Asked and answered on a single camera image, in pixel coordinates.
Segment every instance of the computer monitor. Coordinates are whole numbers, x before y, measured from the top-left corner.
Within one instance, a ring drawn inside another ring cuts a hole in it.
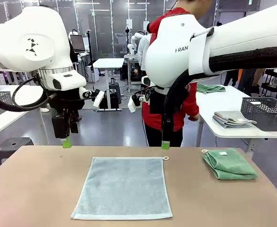
[[[75,52],[85,52],[82,35],[70,35],[71,43]]]

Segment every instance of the logo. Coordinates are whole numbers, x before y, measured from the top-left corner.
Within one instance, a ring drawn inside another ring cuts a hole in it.
[[[35,53],[35,50],[33,49],[33,47],[38,45],[38,44],[35,43],[34,39],[28,39],[28,40],[31,40],[31,49],[27,49],[26,51],[31,51],[31,52],[34,53],[35,56],[37,56],[36,53]]]
[[[183,46],[183,47],[180,47],[178,49],[175,49],[175,52],[181,52],[181,51],[186,51],[189,49],[189,46]]]

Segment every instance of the towel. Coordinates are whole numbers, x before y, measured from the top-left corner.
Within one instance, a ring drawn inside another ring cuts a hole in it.
[[[162,157],[94,157],[71,218],[171,218]]]
[[[245,118],[240,111],[217,111],[214,113],[214,115],[234,124],[257,123],[256,121],[248,120],[247,118]]]
[[[233,148],[210,150],[203,158],[219,180],[251,180],[258,177],[246,159]]]
[[[197,91],[207,94],[213,92],[225,92],[225,88],[219,85],[204,85],[204,84],[197,84]]]
[[[225,129],[245,129],[252,127],[251,124],[235,124],[225,119],[222,119],[216,115],[213,116],[213,119]]]

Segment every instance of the green towel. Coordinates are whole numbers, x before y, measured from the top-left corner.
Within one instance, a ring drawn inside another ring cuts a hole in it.
[[[221,152],[226,152],[227,155],[221,155]],[[235,149],[210,150],[203,158],[219,180],[251,180],[258,177]]]
[[[204,84],[198,83],[197,91],[207,94],[207,93],[213,93],[213,92],[225,92],[225,88],[219,85],[204,85]]]

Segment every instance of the stool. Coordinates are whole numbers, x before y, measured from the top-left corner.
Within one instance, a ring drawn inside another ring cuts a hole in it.
[[[9,158],[15,153],[21,146],[34,145],[31,138],[10,138],[0,144],[0,165],[3,159]]]
[[[117,95],[117,98],[118,98],[118,104],[121,104],[121,95],[120,95],[120,89],[119,89],[119,83],[117,82],[114,82],[114,83],[111,83],[109,82],[109,89],[114,89],[116,91],[116,95]]]

